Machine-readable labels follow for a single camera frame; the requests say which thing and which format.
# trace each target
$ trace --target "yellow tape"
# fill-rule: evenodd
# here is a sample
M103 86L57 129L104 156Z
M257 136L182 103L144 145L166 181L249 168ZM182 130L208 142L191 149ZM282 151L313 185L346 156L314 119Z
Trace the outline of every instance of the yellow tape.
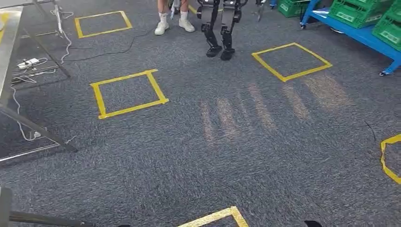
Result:
M194 7L192 7L191 5L188 5L189 10L196 15L196 9Z
M1 16L0 20L4 24L3 30L0 31L0 43L1 43L1 40L3 39L4 30L6 30L6 22L9 20L9 14L8 13L3 13L3 14L0 14L0 16Z
M95 92L95 98L97 101L97 106L99 107L99 112L100 115L105 115L106 114L106 107L105 103L103 101L103 96L102 93L100 92L99 85L91 85L93 87L93 91Z
M285 82L286 78L284 76L282 76L279 72L277 72L276 70L274 70L270 65L268 65L265 61L263 61L263 59L261 57L259 57L257 54L252 54L252 56L260 63L262 64L265 68L267 68L267 70L269 70L271 73L273 73L273 75L275 75L276 77L278 77L281 81Z
M147 107L154 106L154 105L165 104L166 102L168 102L169 100L164 96L163 92L160 90L160 87L157 84L155 78L153 77L152 72L157 72L157 70L156 69L155 70L147 70L147 71L144 71L144 72L139 72L139 73L131 74L131 75L128 75L128 76L117 77L117 78L113 78L113 79L99 81L99 82L96 82L96 83L91 83L90 85L93 88L93 91L95 93L97 106L99 107L99 112L100 112L99 119L113 117L113 116L116 116L116 115L125 114L125 113L128 113L128 112L132 112L132 111L135 111L135 110L147 108ZM112 83L112 82L120 81L120 80L123 80L123 79L129 79L129 78L133 78L133 77L143 76L143 75L146 75L148 77L148 79L149 79L153 89L155 90L159 100L154 101L154 102L150 102L150 103L145 103L145 104L133 106L133 107L126 108L126 109L123 109L123 110L114 111L114 112L111 112L111 113L106 113L106 107L105 107L105 103L103 101L102 93L100 92L99 85Z
M289 75L289 76L285 77L285 76L281 75L279 72L277 72L275 69L273 69L270 65L268 65L261 57L259 57L259 54L266 53L266 52L269 52L269 51L278 50L278 49L289 47L289 46L293 46L293 45L301 48L302 50L310 53L311 55L313 55L317 59L321 60L324 63L324 65L316 67L316 68L313 68L313 69L310 69L310 70L305 70L305 71L302 71L302 72L299 72L299 73L295 73L295 74L292 74L292 75ZM277 78L279 78L283 82L286 82L287 80L298 78L300 76L304 76L304 75L307 75L307 74L310 74L310 73L313 73L313 72L317 72L317 71L320 71L320 70L323 70L323 69L326 69L326 68L329 68L329 67L333 66L330 62L328 62L327 60L325 60L321 56L317 55L316 53L306 49L305 47L303 47L303 46L301 46L301 45L299 45L297 43L290 43L290 44L286 44L286 45L270 48L270 49L267 49L267 50L264 50L264 51L255 52L255 53L252 53L252 56L261 65L263 65L267 70L269 70L273 75L275 75Z
M116 81L123 80L123 79L129 79L129 78L133 78L133 77L137 77L137 76L147 75L148 73L157 72L157 71L158 70L147 70L147 71L131 74L128 76L117 77L117 78L113 78L113 79L107 79L107 80L91 83L90 85L101 85L101 84L112 83L112 82L116 82Z
M382 167L384 172L391 178L393 179L395 182L397 182L398 184L401 183L401 177L398 177L397 174L395 174L393 171L391 171L387 166L386 166L386 162L385 162L385 158L384 158L384 152L386 149L386 144L393 144L396 142L400 142L401 141L401 134L398 134L396 136L393 136L391 138L388 138L386 140L383 140L380 143L380 148L382 150L382 156L380 158L380 162L382 163Z
M114 112L111 112L111 113L106 113L106 114L100 115L99 119L104 119L104 118L113 117L113 116L120 115L120 114L125 114L125 113L128 113L128 112L132 112L132 111L135 111L135 110L140 110L140 109L151 107L151 106L154 106L154 105L164 104L166 102L168 102L168 100L157 100L157 101L154 101L154 102L151 102L151 103L145 103L145 104L133 106L133 107L130 107L130 108L127 108L127 109L118 110L118 111L114 111Z
M84 35L82 33L82 28L81 28L81 24L79 23L79 20L85 19L85 18L91 18L91 17L104 16L104 15L109 15L109 14L114 14L114 13L121 13L122 18L124 19L125 24L127 25L126 27L118 28L118 29L114 29L114 30L110 30L110 31L104 31L104 32L99 32L99 33L88 34L88 35ZM118 31L123 31L123 30L127 30L127 29L131 29L132 28L132 24L131 24L130 20L128 19L127 15L125 14L124 11L102 13L102 14L96 14L96 15L85 16L85 17L76 17L74 19L74 21L75 21L75 28L76 28L77 33L78 33L78 38L92 37L92 36L95 36L95 35L102 35L102 34L107 34L107 33L112 33L112 32L118 32Z
M179 227L200 227L200 226L206 225L208 223L211 223L213 221L217 221L219 219L228 217L230 215L232 215L234 217L234 220L237 222L238 227L248 227L248 224L246 223L245 219L242 217L242 215L239 212L239 210L237 209L237 207L226 208L224 210L215 212L213 214L209 214L202 218L199 218L194 221L180 225Z
M245 219L242 217L237 207L231 207L231 212L239 227L248 227Z
M147 71L146 75L148 76L150 84L152 85L153 89L156 91L157 97L160 99L160 101L164 101L164 103L168 102L168 99L166 99L166 97L163 95L163 92L160 90L159 85L157 84L155 78L153 77L152 72Z

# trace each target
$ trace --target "person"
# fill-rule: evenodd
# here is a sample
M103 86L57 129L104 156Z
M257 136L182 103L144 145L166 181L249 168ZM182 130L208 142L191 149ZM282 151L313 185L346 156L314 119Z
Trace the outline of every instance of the person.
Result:
M163 35L169 28L167 23L167 0L157 0L157 9L159 10L160 22L157 24L155 35ZM184 28L187 32L194 32L195 28L188 20L188 9L188 0L182 0L180 9L181 18L178 20L178 26Z

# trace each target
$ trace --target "blue cart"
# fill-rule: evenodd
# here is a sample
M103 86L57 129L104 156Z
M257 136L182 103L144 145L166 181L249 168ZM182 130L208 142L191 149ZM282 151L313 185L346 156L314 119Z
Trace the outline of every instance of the blue cart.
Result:
M311 0L306 9L304 18L301 21L301 29L306 28L307 21L309 17L314 17L317 20L327 24L328 26L343 32L344 34L348 35L349 37L369 46L370 48L386 55L387 57L393 59L394 61L392 64L380 72L380 76L384 76L390 74L396 70L401 64L401 52L395 50L390 45L386 44L385 42L381 41L377 37L372 34L372 29L374 25L367 26L364 28L356 29L349 25L346 25L340 21L337 21L328 16L330 8L323 8L318 10L313 10L315 5L319 2L319 0Z

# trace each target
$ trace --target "green plastic crate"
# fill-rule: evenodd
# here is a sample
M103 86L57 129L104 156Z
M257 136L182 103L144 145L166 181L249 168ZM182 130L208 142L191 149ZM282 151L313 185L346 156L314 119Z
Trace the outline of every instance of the green plastic crate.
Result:
M386 12L386 16L401 22L401 0L396 0Z
M296 17L301 15L301 11L306 11L310 0L280 0L279 11L285 17Z
M385 43L401 51L401 23L384 16L373 28L372 34Z
M365 9L375 8L378 5L391 5L394 0L346 0L349 3L363 7Z
M351 27L362 28L376 24L389 7L387 3L366 9L345 0L335 0L330 7L329 16Z

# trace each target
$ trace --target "white sneaker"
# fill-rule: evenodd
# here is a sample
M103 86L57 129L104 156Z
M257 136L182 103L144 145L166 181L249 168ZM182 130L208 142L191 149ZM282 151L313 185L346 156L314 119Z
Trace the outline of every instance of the white sneaker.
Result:
M187 32L194 32L195 31L194 26L191 25L189 20L179 19L178 20L178 26L183 27Z
M168 23L159 22L155 30L155 35L162 35L170 26Z

